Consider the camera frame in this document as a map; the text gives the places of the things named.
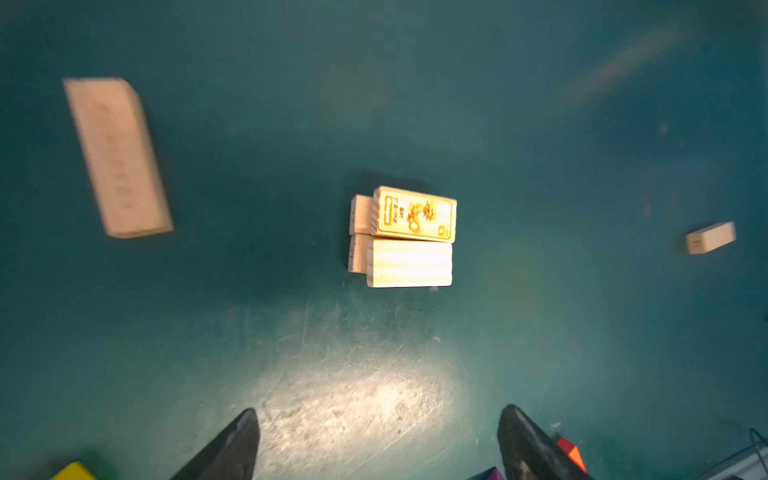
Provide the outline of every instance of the orange block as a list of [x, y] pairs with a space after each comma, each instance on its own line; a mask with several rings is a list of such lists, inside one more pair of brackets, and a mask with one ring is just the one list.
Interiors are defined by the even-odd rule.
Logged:
[[573, 460], [584, 473], [587, 472], [587, 467], [584, 466], [584, 460], [581, 459], [581, 453], [578, 451], [576, 445], [570, 443], [566, 439], [558, 439], [558, 447], [563, 449], [563, 452], [565, 452], [565, 454], [568, 455], [568, 457]]

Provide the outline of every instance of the wooden block with dragon print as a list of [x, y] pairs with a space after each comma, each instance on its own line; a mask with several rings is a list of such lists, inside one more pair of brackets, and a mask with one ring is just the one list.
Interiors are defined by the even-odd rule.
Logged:
[[373, 192], [371, 234], [453, 243], [456, 204], [452, 198], [379, 187]]

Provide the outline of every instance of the wood grain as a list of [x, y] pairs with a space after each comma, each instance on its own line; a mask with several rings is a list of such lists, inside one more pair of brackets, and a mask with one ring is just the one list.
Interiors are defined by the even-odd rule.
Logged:
[[355, 233], [349, 238], [349, 265], [347, 269], [352, 273], [368, 272], [368, 245], [371, 236]]
[[368, 286], [448, 286], [453, 282], [453, 245], [371, 237]]
[[141, 101], [120, 78], [64, 80], [107, 235], [174, 229]]
[[715, 223], [707, 228], [696, 230], [685, 236], [688, 253], [693, 255], [711, 252], [736, 239], [736, 226], [733, 222]]
[[365, 195], [352, 197], [352, 206], [349, 209], [349, 234], [371, 234], [371, 204], [373, 199]]

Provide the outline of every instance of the blurry wooden block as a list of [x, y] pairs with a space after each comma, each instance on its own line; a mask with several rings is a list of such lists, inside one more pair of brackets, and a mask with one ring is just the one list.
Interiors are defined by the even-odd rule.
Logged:
[[67, 78], [64, 87], [107, 235], [174, 229], [141, 101], [120, 78]]
[[349, 234], [371, 234], [371, 203], [372, 198], [365, 195], [352, 197], [352, 206], [349, 209]]
[[736, 226], [733, 222], [715, 223], [707, 228], [696, 230], [685, 236], [688, 253], [707, 253], [720, 248], [736, 239]]
[[453, 282], [453, 245], [371, 237], [368, 286], [448, 286]]
[[456, 200], [391, 187], [373, 192], [371, 234], [453, 243]]
[[352, 273], [368, 272], [368, 245], [371, 236], [355, 233], [349, 238], [349, 266]]

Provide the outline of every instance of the yellow block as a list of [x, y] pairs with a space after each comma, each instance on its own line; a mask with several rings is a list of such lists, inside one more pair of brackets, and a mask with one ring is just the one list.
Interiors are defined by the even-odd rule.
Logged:
[[70, 463], [51, 480], [96, 480], [80, 462]]

